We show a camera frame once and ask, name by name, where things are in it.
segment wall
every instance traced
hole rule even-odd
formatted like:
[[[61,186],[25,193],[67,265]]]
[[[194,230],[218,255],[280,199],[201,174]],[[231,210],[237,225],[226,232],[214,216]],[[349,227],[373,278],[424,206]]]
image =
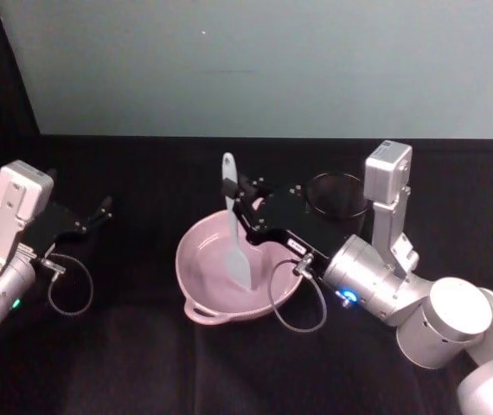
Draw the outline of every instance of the wall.
[[[493,0],[0,0],[43,133],[493,137]]]

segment blue led light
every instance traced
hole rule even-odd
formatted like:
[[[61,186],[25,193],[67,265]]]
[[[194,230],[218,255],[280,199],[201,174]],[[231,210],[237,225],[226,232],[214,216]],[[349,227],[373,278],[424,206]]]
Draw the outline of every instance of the blue led light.
[[[343,290],[341,294],[343,294],[343,297],[345,297],[347,300],[350,300],[353,303],[358,301],[358,297],[356,296],[356,294],[350,290]]]

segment white spatula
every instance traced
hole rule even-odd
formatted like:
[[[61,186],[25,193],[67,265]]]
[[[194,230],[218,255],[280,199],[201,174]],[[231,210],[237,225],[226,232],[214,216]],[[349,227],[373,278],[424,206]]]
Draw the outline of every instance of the white spatula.
[[[221,161],[221,176],[237,182],[237,167],[233,154],[226,153]],[[250,264],[248,258],[239,247],[239,223],[233,213],[234,200],[226,197],[227,215],[229,216],[229,232],[231,234],[232,245],[225,253],[226,270],[229,277],[237,284],[249,290],[253,289],[253,280],[250,275]]]

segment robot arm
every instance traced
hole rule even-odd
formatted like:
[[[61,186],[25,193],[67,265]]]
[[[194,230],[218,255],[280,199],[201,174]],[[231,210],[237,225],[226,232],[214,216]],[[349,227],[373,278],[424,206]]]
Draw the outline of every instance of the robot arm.
[[[310,259],[296,273],[309,272],[343,306],[358,303],[396,327],[400,350],[414,364],[443,367],[466,350],[479,368],[458,388],[460,408],[493,415],[493,292],[460,278],[432,282],[413,273],[419,255],[403,233],[411,161],[412,148],[391,141],[366,161],[364,195],[375,211],[371,244],[311,214],[301,186],[257,192],[256,183],[243,178],[238,185],[224,182],[224,193],[235,197],[234,212],[250,243],[272,240]],[[264,199],[253,210],[257,197]]]
[[[101,212],[79,222],[69,210],[49,202],[53,177],[22,162],[0,169],[0,323],[35,282],[34,264],[65,269],[47,259],[63,236],[82,235],[112,217],[107,199]]]

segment black cup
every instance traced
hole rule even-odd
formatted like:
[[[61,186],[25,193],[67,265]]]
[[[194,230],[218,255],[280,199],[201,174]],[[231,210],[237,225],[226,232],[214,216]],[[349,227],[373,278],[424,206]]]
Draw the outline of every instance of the black cup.
[[[345,233],[360,236],[368,210],[360,179],[347,173],[323,173],[308,182],[306,199],[313,213]]]

